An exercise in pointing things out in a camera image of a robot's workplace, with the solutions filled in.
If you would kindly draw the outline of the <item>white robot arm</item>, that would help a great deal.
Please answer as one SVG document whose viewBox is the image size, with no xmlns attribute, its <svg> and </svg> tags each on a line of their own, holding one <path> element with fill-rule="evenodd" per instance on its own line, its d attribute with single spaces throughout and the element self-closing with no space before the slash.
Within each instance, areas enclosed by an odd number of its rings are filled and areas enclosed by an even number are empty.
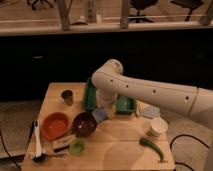
<svg viewBox="0 0 213 171">
<path fill-rule="evenodd" d="M 112 106 L 116 97 L 123 95 L 188 116 L 213 130 L 213 90 L 126 77 L 116 59 L 104 63 L 91 80 L 102 107 Z"/>
</svg>

